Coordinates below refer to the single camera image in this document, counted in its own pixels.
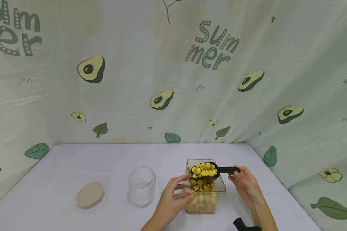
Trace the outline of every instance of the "beige lid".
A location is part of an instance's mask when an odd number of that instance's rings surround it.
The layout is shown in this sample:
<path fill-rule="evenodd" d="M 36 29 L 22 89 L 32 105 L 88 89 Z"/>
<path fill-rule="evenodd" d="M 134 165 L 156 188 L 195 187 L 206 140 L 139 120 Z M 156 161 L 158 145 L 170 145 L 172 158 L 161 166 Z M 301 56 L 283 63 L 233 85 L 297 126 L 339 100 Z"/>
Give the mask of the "beige lid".
<path fill-rule="evenodd" d="M 77 205 L 81 209 L 90 209 L 99 204 L 104 197 L 104 187 L 99 182 L 85 185 L 77 194 Z"/>

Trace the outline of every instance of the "white table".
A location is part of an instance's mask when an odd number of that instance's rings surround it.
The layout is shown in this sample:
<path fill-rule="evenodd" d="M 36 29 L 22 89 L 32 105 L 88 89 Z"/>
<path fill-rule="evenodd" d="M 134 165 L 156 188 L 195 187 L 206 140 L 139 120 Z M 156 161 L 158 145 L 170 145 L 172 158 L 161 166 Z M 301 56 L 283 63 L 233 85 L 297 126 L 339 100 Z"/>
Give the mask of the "white table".
<path fill-rule="evenodd" d="M 256 176 L 280 231 L 320 230 L 247 144 L 61 144 L 50 152 L 0 202 L 0 231 L 139 231 L 151 217 L 171 177 L 184 174 L 187 159 L 214 159 L 219 166 L 247 165 Z M 128 177 L 139 165 L 156 173 L 156 197 L 136 207 L 128 195 Z M 251 215 L 234 185 L 222 175 L 227 191 L 215 215 L 185 210 L 166 230 L 236 231 Z M 76 205 L 83 185 L 99 181 L 105 197 L 88 210 Z"/>

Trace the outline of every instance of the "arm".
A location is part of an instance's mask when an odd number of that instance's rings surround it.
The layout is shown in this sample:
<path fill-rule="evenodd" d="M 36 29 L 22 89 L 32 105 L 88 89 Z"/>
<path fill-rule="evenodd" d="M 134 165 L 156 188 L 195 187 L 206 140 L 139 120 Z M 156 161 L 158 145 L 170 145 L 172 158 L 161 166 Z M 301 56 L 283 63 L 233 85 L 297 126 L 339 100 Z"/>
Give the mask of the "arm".
<path fill-rule="evenodd" d="M 161 194 L 161 199 L 159 200 L 156 211 L 141 231 L 162 231 L 173 221 L 181 209 L 190 204 L 194 199 L 194 195 L 191 193 L 174 194 L 175 190 L 189 187 L 186 184 L 179 184 L 188 179 L 189 175 L 182 175 L 181 177 L 172 178 L 169 181 Z"/>
<path fill-rule="evenodd" d="M 262 231 L 278 231 L 274 217 L 261 192 L 258 182 L 246 166 L 234 165 L 241 170 L 229 176 L 246 206 L 251 210 L 252 218 L 256 226 Z"/>
<path fill-rule="evenodd" d="M 260 204 L 256 204 L 255 210 L 258 216 L 258 220 L 254 220 L 256 226 L 261 227 L 262 231 L 278 231 L 278 227 L 276 226 L 274 217 L 266 200 Z"/>
<path fill-rule="evenodd" d="M 141 231 L 162 231 L 166 227 L 166 224 L 160 224 L 154 217 L 152 217 Z"/>

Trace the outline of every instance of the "green leaf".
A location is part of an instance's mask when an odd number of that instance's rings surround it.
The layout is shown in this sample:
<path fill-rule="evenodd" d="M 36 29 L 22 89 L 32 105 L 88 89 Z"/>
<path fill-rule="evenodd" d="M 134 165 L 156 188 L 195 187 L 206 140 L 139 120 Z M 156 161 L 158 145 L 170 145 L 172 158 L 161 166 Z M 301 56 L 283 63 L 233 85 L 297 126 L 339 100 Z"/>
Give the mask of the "green leaf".
<path fill-rule="evenodd" d="M 269 168 L 272 168 L 276 165 L 277 160 L 278 158 L 276 156 L 276 148 L 274 146 L 271 146 L 263 156 L 263 162 L 266 163 Z"/>
<path fill-rule="evenodd" d="M 180 143 L 181 141 L 180 136 L 171 132 L 167 132 L 165 136 L 167 143 Z"/>
<path fill-rule="evenodd" d="M 96 138 L 99 138 L 99 135 L 104 135 L 107 133 L 108 127 L 106 126 L 106 123 L 99 124 L 98 126 L 94 127 L 94 132 L 96 133 Z"/>
<path fill-rule="evenodd" d="M 35 146 L 30 147 L 24 154 L 32 159 L 41 160 L 44 155 L 50 150 L 49 146 L 46 143 L 38 143 Z"/>
<path fill-rule="evenodd" d="M 217 140 L 219 137 L 224 137 L 229 132 L 230 127 L 231 126 L 228 126 L 226 128 L 223 128 L 217 131 L 215 140 Z"/>
<path fill-rule="evenodd" d="M 347 219 L 347 208 L 341 204 L 335 202 L 332 199 L 321 197 L 317 204 L 311 204 L 313 209 L 319 208 L 325 215 L 337 219 L 346 220 Z"/>

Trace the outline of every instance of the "glass jar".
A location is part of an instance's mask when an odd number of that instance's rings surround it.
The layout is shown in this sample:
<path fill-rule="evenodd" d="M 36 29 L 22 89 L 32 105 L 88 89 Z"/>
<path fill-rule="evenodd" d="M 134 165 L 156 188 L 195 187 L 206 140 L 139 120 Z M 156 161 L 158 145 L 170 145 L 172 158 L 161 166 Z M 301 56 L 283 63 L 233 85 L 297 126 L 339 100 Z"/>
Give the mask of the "glass jar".
<path fill-rule="evenodd" d="M 186 174 L 190 175 L 191 168 L 197 163 L 209 163 L 214 160 L 188 160 L 186 161 Z M 217 205 L 220 202 L 222 195 L 226 192 L 226 187 L 222 177 L 218 177 L 214 181 L 203 181 L 200 178 L 189 180 L 191 192 L 195 198 L 186 206 L 186 213 L 188 214 L 215 214 Z"/>
<path fill-rule="evenodd" d="M 132 202 L 137 206 L 146 206 L 154 199 L 156 175 L 148 166 L 135 168 L 128 178 Z"/>

